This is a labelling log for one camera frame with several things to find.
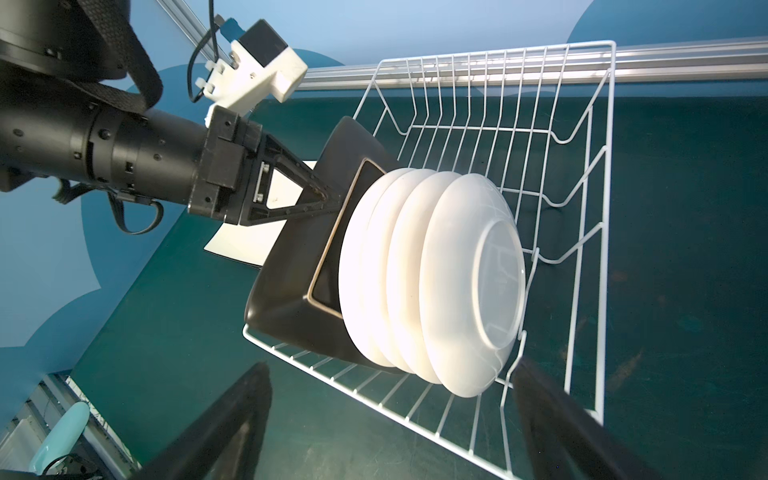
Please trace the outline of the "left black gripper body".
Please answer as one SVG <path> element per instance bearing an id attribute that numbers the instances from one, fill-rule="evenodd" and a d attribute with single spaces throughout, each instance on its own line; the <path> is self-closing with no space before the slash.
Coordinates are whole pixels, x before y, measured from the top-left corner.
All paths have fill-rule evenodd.
<path id="1" fill-rule="evenodd" d="M 129 113 L 62 82 L 1 80 L 1 190 L 54 177 L 120 200 L 163 200 L 255 225 L 260 127 L 217 107 L 208 127 L 152 109 Z"/>

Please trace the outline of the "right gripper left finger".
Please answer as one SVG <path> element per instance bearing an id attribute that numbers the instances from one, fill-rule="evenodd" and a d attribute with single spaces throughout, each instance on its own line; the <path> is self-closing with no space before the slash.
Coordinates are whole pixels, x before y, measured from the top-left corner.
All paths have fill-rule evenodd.
<path id="1" fill-rule="evenodd" d="M 253 479 L 272 404 L 270 370 L 247 370 L 135 479 Z"/>

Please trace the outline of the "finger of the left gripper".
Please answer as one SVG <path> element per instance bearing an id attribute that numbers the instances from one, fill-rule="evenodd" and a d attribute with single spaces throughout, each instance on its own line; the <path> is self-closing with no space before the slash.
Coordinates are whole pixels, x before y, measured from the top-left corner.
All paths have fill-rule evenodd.
<path id="1" fill-rule="evenodd" d="M 264 134 L 249 158 L 239 223 L 260 225 L 336 213 L 341 194 L 279 141 Z"/>

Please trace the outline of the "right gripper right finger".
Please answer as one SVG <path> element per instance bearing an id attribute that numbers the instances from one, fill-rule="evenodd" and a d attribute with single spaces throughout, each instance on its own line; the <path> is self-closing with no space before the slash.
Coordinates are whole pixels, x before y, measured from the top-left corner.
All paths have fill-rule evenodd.
<path id="1" fill-rule="evenodd" d="M 619 442 L 535 362 L 512 373 L 527 455 L 536 479 L 658 479 L 660 473 Z"/>

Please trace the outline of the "white round plate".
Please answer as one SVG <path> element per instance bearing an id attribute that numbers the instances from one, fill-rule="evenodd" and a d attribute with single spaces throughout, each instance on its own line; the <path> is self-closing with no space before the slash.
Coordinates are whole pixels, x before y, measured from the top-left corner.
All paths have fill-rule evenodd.
<path id="1" fill-rule="evenodd" d="M 408 370 L 437 384 L 420 318 L 420 266 L 426 230 L 437 202 L 459 178 L 454 172 L 413 169 L 386 190 L 397 214 L 390 240 L 386 299 L 395 346 Z"/>
<path id="2" fill-rule="evenodd" d="M 363 319 L 376 352 L 373 361 L 382 366 L 412 370 L 395 344 L 386 298 L 386 274 L 394 227 L 405 201 L 415 188 L 435 172 L 402 168 L 380 177 L 364 194 L 356 211 L 367 214 L 361 244 L 361 302 Z"/>
<path id="3" fill-rule="evenodd" d="M 522 322 L 526 266 L 510 208 L 479 174 L 439 198 L 420 265 L 424 342 L 439 382 L 471 398 L 506 364 Z"/>
<path id="4" fill-rule="evenodd" d="M 366 240 L 368 223 L 379 199 L 392 183 L 411 171 L 411 168 L 393 170 L 365 190 L 363 197 L 352 208 L 340 252 L 338 287 L 344 325 L 364 359 L 380 367 L 397 368 L 397 365 L 383 355 L 369 327 L 369 318 L 362 304 L 365 288 L 360 254 Z"/>

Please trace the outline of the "black square plate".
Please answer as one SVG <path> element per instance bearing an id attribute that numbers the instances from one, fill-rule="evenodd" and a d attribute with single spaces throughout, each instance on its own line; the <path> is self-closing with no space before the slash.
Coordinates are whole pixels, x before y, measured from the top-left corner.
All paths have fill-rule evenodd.
<path id="1" fill-rule="evenodd" d="M 246 302 L 249 332 L 347 362 L 373 364 L 352 342 L 341 315 L 339 257 L 353 209 L 370 186 L 397 167 L 362 125 L 341 119 L 314 167 L 339 193 L 340 208 L 285 222 Z"/>

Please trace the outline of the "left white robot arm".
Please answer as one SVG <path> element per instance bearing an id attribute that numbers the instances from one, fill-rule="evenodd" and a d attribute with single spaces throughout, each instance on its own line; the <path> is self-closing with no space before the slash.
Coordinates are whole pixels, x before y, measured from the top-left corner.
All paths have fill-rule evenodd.
<path id="1" fill-rule="evenodd" d="M 266 21 L 231 41 L 230 60 L 189 79 L 203 123 L 160 111 L 162 80 L 130 23 L 127 1 L 1 5 L 1 189 L 54 178 L 55 200 L 106 194 L 115 222 L 127 203 L 166 203 L 235 225 L 339 210 L 339 190 L 248 119 L 287 99 L 307 67 Z"/>

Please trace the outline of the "aluminium frame rail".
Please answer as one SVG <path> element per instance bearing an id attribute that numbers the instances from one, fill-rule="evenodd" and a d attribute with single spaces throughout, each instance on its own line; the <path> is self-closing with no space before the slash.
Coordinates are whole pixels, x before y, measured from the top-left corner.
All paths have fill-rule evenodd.
<path id="1" fill-rule="evenodd" d="M 312 68 L 303 91 L 410 86 L 509 86 L 764 80 L 767 42 L 744 39 L 618 47 L 609 41 L 382 60 Z"/>

